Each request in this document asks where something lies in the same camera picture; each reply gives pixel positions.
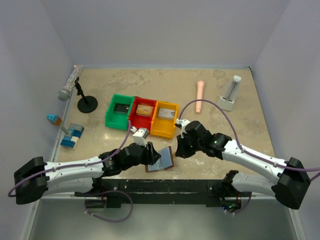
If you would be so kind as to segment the brown leather card holder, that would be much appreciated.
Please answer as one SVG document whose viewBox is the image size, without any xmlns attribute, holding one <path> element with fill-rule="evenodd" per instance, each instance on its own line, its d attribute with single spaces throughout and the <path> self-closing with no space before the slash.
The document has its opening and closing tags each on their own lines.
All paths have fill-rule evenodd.
<svg viewBox="0 0 320 240">
<path fill-rule="evenodd" d="M 174 158 L 171 146 L 161 149 L 158 153 L 160 154 L 160 158 L 154 165 L 147 165 L 145 167 L 146 173 L 165 171 L 174 167 Z"/>
</svg>

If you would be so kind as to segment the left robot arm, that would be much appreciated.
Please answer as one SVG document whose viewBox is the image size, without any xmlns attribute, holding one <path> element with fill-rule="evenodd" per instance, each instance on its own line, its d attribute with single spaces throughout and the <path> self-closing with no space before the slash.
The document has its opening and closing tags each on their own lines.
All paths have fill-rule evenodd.
<svg viewBox="0 0 320 240">
<path fill-rule="evenodd" d="M 80 181 L 119 175 L 138 165 L 154 165 L 161 158 L 152 142 L 145 146 L 132 143 L 122 149 L 113 149 L 98 156 L 73 162 L 45 162 L 43 157 L 34 157 L 15 171 L 14 187 L 8 196 L 18 205 L 33 203 L 45 194 L 61 193 L 62 183 L 71 181 L 71 190 L 76 191 Z"/>
</svg>

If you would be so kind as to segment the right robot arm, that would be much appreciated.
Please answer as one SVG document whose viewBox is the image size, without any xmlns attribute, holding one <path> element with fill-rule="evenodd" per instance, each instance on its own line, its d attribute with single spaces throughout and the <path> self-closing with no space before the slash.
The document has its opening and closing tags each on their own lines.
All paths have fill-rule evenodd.
<svg viewBox="0 0 320 240">
<path fill-rule="evenodd" d="M 290 209 L 300 208 L 311 184 L 300 160 L 294 157 L 284 160 L 257 151 L 249 152 L 225 134 L 210 133 L 199 121 L 177 119 L 175 126 L 181 130 L 177 136 L 177 157 L 186 159 L 202 152 L 208 157 L 241 165 L 256 174 L 230 171 L 223 180 L 225 187 L 275 197 Z"/>
</svg>

